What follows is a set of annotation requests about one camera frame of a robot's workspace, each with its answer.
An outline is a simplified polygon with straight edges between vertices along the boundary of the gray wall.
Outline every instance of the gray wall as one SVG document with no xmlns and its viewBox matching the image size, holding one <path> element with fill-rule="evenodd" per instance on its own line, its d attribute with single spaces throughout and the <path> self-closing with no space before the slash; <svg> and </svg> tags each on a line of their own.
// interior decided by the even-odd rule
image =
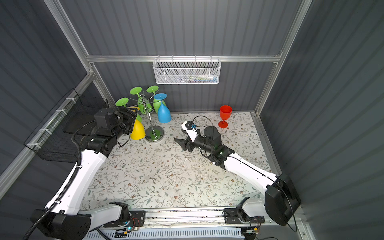
<svg viewBox="0 0 384 240">
<path fill-rule="evenodd" d="M 62 1 L 90 55 L 274 55 L 299 0 Z M 97 63 L 115 100 L 155 85 L 149 63 Z M 160 85 L 171 111 L 254 110 L 272 63 L 223 63 L 219 84 Z"/>
<path fill-rule="evenodd" d="M 317 239 L 383 239 L 384 1 L 314 1 L 261 118 Z"/>
<path fill-rule="evenodd" d="M 0 1 L 0 173 L 86 72 L 42 0 Z M 0 201 L 0 239 L 21 239 L 73 164 L 34 157 Z M 42 239 L 37 230 L 30 239 Z"/>
</svg>

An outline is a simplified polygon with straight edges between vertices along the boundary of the red cup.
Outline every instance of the red cup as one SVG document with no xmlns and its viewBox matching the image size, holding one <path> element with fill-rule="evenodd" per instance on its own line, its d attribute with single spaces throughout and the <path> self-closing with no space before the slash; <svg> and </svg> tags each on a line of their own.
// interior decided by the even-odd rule
<svg viewBox="0 0 384 240">
<path fill-rule="evenodd" d="M 223 119 L 223 121 L 220 121 L 218 123 L 218 126 L 221 128 L 226 128 L 228 127 L 228 123 L 226 120 L 231 116 L 232 113 L 232 108 L 228 105 L 223 105 L 220 107 L 220 117 Z"/>
</svg>

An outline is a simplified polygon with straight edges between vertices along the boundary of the floral tablecloth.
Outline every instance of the floral tablecloth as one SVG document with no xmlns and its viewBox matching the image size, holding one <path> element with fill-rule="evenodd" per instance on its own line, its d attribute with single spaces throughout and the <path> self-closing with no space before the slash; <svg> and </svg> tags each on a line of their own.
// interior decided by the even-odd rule
<svg viewBox="0 0 384 240">
<path fill-rule="evenodd" d="M 114 148 L 96 173 L 81 203 L 81 208 L 94 209 L 112 201 L 126 202 L 133 209 L 166 207 L 211 207 L 237 205 L 244 197 L 263 197 L 245 180 L 212 164 L 200 151 L 184 152 L 174 138 L 187 137 L 181 124 L 205 115 L 213 124 L 221 120 L 219 113 L 172 114 L 163 127 L 164 138 L 155 143 L 145 139 L 129 140 L 122 148 Z M 149 121 L 142 116 L 144 127 Z M 228 128 L 221 129 L 223 143 L 254 165 L 270 171 L 263 147 L 250 113 L 233 113 Z M 195 124 L 210 126 L 202 117 Z M 119 139 L 125 142 L 128 136 Z"/>
</svg>

